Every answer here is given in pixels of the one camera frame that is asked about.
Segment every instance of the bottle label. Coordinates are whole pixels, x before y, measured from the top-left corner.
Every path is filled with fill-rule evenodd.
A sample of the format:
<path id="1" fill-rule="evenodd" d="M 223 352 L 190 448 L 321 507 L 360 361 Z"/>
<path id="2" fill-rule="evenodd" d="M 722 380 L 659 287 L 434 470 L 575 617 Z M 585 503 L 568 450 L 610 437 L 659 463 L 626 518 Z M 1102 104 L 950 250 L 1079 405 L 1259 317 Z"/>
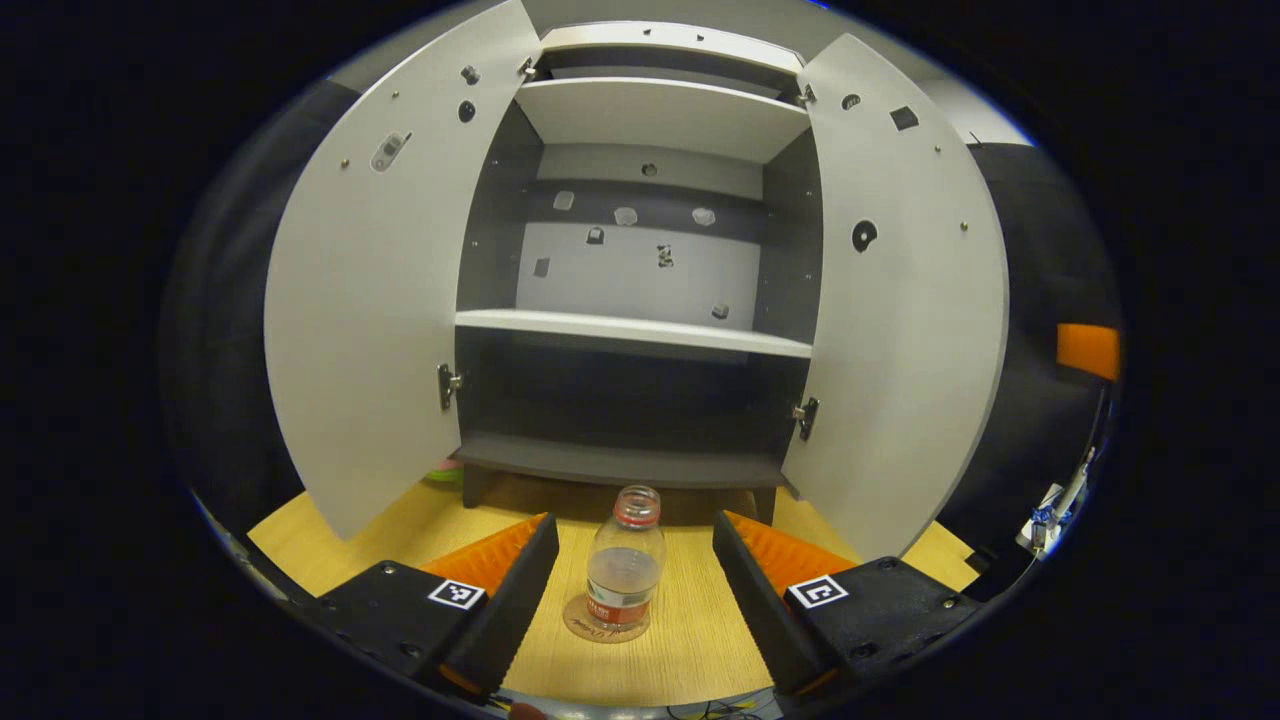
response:
<path id="1" fill-rule="evenodd" d="M 586 609 L 598 620 L 625 625 L 644 618 L 654 588 L 643 592 L 621 593 L 586 579 Z"/>

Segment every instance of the open cabinet door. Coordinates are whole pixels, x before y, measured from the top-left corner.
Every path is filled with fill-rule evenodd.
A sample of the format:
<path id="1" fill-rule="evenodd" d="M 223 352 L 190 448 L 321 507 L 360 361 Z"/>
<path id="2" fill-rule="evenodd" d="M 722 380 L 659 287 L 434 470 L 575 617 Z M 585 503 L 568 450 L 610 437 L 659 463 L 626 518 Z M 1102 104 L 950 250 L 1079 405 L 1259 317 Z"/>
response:
<path id="1" fill-rule="evenodd" d="M 539 55 L 518 0 L 471 18 L 374 85 L 289 197 L 266 279 L 268 379 L 289 456 L 342 538 L 458 447 L 436 366 L 456 368 L 462 237 L 520 68 Z"/>
<path id="2" fill-rule="evenodd" d="M 851 36 L 799 76 L 822 177 L 822 291 L 782 473 L 864 560 L 901 555 L 978 443 L 1007 327 L 1004 238 L 964 141 Z"/>

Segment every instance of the red label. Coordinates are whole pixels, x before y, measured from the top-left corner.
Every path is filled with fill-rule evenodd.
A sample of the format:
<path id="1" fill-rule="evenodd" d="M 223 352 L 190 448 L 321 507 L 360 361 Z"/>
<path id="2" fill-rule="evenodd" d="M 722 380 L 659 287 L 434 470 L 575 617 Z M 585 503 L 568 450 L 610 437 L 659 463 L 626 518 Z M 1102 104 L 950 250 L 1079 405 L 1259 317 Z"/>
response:
<path id="1" fill-rule="evenodd" d="M 608 605 L 600 605 L 588 597 L 586 609 L 591 612 L 591 615 L 604 623 L 626 625 L 644 618 L 644 614 L 649 611 L 649 601 L 640 605 L 632 605 L 631 607 L 609 607 Z"/>

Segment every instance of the white cabinet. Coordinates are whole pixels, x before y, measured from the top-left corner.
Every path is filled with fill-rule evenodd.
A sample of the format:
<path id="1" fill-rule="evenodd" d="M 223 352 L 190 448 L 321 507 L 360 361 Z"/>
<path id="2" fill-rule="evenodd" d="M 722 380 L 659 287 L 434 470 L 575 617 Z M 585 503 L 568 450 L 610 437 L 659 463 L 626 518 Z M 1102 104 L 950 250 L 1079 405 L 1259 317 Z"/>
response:
<path id="1" fill-rule="evenodd" d="M 265 340 L 285 443 L 343 537 L 453 455 L 750 488 L 765 515 L 790 479 L 872 557 L 902 552 L 968 462 L 1006 284 L 963 141 L 852 37 L 808 65 L 687 26 L 540 41 L 512 0 L 317 150 Z"/>

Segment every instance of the plastic bottle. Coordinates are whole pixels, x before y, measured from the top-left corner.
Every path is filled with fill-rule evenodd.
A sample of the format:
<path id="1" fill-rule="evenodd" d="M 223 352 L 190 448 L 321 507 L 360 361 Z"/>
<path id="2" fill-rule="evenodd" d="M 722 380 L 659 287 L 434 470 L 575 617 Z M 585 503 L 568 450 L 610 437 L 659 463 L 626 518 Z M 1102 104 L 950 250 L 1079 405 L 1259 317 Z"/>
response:
<path id="1" fill-rule="evenodd" d="M 657 491 L 628 486 L 596 530 L 586 564 L 586 607 L 600 628 L 626 632 L 644 621 L 667 557 L 660 512 Z"/>

